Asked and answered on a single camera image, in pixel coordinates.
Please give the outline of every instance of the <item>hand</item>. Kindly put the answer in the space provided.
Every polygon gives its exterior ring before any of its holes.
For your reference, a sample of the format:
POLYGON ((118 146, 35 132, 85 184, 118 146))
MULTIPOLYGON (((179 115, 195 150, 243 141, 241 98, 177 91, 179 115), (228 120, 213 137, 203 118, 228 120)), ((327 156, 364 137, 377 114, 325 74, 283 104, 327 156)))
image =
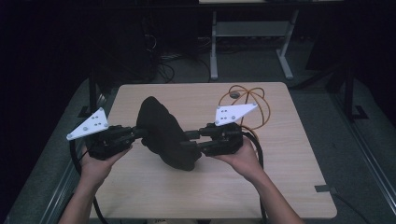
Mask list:
POLYGON ((259 164, 256 152, 254 151, 250 140, 244 136, 243 141, 244 144, 236 153, 231 155, 215 156, 214 158, 227 162, 238 174, 251 182, 254 177, 263 173, 263 169, 259 164))
MULTIPOLYGON (((90 157, 89 154, 86 154, 81 161, 81 179, 86 187, 89 188, 99 188, 107 176, 110 174, 111 167, 118 161, 121 157, 123 157, 128 151, 124 150, 104 161, 97 160, 95 158, 90 157)), ((86 153, 87 148, 84 147, 82 149, 82 153, 86 153)))

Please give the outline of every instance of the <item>light wood tabletop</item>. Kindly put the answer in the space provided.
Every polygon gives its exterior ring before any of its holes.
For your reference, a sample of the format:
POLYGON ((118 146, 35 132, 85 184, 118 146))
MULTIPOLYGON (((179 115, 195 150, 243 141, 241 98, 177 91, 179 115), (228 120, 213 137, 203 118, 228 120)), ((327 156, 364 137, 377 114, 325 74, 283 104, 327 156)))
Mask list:
MULTIPOLYGON (((326 183, 286 85, 278 82, 237 84, 248 89, 263 88, 271 107, 268 123, 256 130, 265 172, 301 217, 335 217, 337 211, 330 193, 316 192, 315 186, 326 183)), ((176 117, 184 131, 198 130, 214 122, 219 99, 232 85, 124 85, 117 94, 108 123, 134 127, 141 103, 154 96, 176 117)), ((230 104, 231 100, 227 96, 222 105, 230 104)), ((266 115, 268 109, 265 105, 262 108, 266 115)), ((250 127, 260 123, 259 109, 244 119, 244 124, 250 127)), ((177 170, 144 147, 140 140, 114 165, 96 197, 104 217, 261 217, 259 194, 225 162, 203 155, 194 170, 177 170)), ((93 209, 91 217, 96 217, 93 209)))

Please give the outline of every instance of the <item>desk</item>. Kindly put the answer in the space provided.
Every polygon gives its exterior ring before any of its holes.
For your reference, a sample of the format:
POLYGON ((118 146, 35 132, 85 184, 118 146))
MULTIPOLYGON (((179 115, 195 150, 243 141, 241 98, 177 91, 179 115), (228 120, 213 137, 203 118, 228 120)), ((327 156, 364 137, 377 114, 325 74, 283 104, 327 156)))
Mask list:
MULTIPOLYGON (((263 149, 264 170, 301 217, 334 217, 336 208, 330 193, 315 190, 315 186, 326 183, 286 85, 239 84, 249 89, 264 88, 265 98, 271 106, 270 120, 257 130, 263 149)), ((184 131, 197 130, 214 122, 219 98, 232 85, 121 86, 108 122, 110 125, 135 126, 141 103, 154 96, 177 118, 184 131)), ((255 118, 259 115, 258 109, 251 112, 244 124, 257 124, 259 121, 255 118)), ((257 191, 225 162, 203 155, 193 171, 185 172, 166 165, 140 140, 133 146, 114 165, 96 195, 105 217, 261 217, 257 191)))
MULTIPOLYGON (((316 2, 325 2, 332 0, 317 0, 316 2)), ((265 0, 199 0, 200 4, 231 4, 231 3, 268 3, 265 0)), ((276 56, 279 59, 283 73, 286 79, 293 79, 288 61, 286 60, 286 51, 288 50, 291 35, 297 21, 299 10, 295 9, 290 15, 288 21, 217 21, 216 11, 213 12, 212 21, 212 50, 210 53, 210 77, 218 79, 218 66, 216 56, 217 36, 284 36, 283 45, 276 50, 276 56)))

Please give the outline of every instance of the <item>table leg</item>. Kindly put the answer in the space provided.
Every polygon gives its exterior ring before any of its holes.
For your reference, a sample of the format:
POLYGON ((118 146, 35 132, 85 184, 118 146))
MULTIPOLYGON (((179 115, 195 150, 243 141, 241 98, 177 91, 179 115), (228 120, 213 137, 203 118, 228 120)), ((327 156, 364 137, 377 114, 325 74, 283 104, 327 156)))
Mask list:
POLYGON ((285 42, 283 43, 282 48, 276 50, 277 58, 279 59, 280 65, 282 66, 283 73, 285 74, 285 77, 287 79, 293 79, 293 73, 290 70, 290 67, 289 67, 288 61, 286 60, 285 55, 286 55, 286 51, 289 46, 291 35, 293 34, 295 22, 297 21, 298 12, 299 12, 298 9, 294 10, 293 15, 291 16, 291 19, 290 19, 290 22, 288 25, 288 29, 285 34, 285 42))
POLYGON ((213 11, 212 51, 210 52, 210 78, 212 80, 217 80, 218 77, 218 58, 216 57, 216 11, 213 11))

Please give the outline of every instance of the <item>crumpled black cloth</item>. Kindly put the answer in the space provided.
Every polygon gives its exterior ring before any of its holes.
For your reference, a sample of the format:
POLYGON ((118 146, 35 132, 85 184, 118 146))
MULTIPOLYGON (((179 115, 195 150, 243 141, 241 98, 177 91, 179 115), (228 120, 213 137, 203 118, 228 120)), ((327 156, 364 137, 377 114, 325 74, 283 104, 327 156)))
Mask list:
POLYGON ((184 134, 176 118, 153 96, 143 101, 136 128, 148 131, 148 136, 142 138, 142 144, 176 169, 191 171, 195 167, 194 163, 201 158, 198 149, 181 147, 180 142, 190 139, 184 134))

